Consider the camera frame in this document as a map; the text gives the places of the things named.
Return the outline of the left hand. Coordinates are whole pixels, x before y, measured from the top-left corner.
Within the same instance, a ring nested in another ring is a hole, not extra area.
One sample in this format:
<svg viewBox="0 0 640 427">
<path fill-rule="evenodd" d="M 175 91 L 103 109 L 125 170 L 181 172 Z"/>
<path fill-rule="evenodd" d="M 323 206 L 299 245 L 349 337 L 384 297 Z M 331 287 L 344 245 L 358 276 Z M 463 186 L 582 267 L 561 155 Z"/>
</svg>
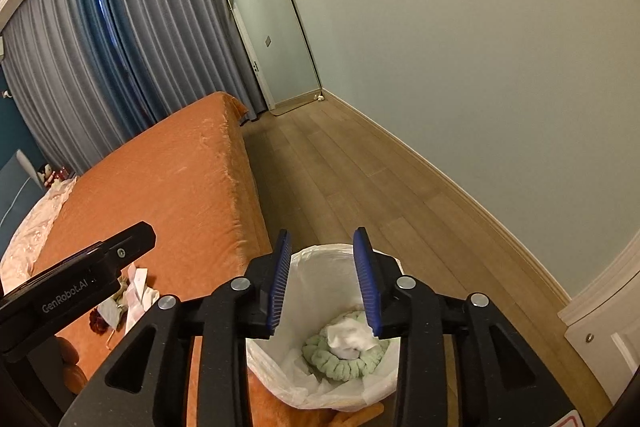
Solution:
<svg viewBox="0 0 640 427">
<path fill-rule="evenodd" d="M 79 395 L 88 383 L 88 378 L 84 371 L 78 366 L 78 352 L 67 339 L 56 337 L 55 340 L 60 348 L 63 363 L 63 383 L 73 395 Z"/>
</svg>

